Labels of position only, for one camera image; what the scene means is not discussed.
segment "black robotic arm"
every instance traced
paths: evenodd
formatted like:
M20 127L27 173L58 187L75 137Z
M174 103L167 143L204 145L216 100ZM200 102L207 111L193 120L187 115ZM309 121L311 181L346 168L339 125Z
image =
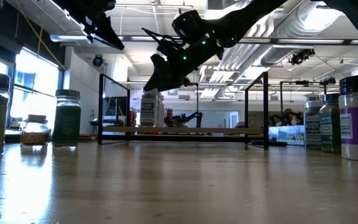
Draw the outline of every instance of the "black robotic arm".
M243 9L232 11L216 20L204 20L197 11L189 11L177 17L172 27L181 38L178 40L166 38L149 30L144 31L158 42L161 53L154 54L151 59L154 64L154 73L144 86L145 91L157 88L159 91L179 88L189 83L186 76L200 65L217 55L222 59L224 47L236 45L247 31L262 17L271 13L287 0L254 0ZM324 0L331 8L345 13L358 29L358 0Z

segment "wooden tabletop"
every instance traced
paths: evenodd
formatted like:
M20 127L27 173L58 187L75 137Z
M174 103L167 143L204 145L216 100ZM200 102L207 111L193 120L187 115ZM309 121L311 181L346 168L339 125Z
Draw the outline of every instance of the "wooden tabletop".
M0 156L0 223L358 223L358 162L300 147L132 142Z

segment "security camera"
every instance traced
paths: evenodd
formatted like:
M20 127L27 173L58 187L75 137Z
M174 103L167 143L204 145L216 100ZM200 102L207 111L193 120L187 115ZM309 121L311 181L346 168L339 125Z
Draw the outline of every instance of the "security camera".
M95 55L92 63L95 67L101 67L104 63L103 55Z

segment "wooden plank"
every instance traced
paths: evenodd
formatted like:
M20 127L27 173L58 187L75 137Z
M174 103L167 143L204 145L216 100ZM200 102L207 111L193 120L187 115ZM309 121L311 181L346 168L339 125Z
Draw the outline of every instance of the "wooden plank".
M223 133L223 134L263 134L263 129L251 128L146 128L146 127L104 127L110 132L140 133Z

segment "blue sign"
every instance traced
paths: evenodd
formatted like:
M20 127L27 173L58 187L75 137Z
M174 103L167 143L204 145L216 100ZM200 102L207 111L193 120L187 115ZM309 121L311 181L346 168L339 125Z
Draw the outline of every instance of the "blue sign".
M290 146L305 146L305 127L269 127L268 139L269 141L287 142Z

